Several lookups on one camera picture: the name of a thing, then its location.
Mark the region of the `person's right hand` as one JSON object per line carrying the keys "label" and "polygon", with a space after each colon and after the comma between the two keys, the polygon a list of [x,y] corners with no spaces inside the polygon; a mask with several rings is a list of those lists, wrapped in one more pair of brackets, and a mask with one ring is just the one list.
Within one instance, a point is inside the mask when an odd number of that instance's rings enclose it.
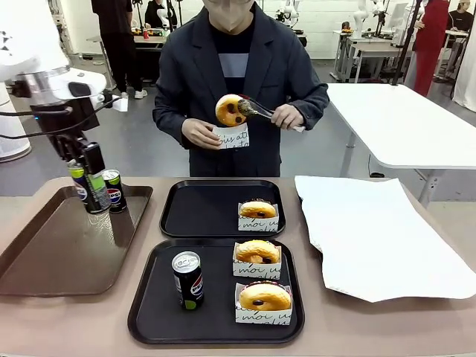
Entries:
{"label": "person's right hand", "polygon": [[216,127],[203,120],[188,118],[181,126],[181,133],[192,144],[202,149],[218,150],[221,140],[213,132]]}

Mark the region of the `person's left hand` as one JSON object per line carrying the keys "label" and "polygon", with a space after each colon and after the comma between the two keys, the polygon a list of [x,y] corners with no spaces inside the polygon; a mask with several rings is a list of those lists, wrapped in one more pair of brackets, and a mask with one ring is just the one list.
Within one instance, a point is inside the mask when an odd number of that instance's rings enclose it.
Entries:
{"label": "person's left hand", "polygon": [[293,105],[289,104],[277,107],[271,116],[271,122],[285,130],[304,127],[302,114]]}

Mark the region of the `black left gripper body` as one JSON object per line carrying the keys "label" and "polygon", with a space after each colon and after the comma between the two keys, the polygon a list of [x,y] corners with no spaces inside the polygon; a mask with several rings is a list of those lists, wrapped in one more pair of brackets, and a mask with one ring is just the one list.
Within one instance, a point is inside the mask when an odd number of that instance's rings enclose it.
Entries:
{"label": "black left gripper body", "polygon": [[84,138],[83,131],[99,126],[97,115],[88,98],[69,100],[62,104],[51,106],[32,106],[37,122],[42,132],[59,133],[48,134],[48,140],[54,149],[59,149],[59,139],[65,135],[73,139]]}

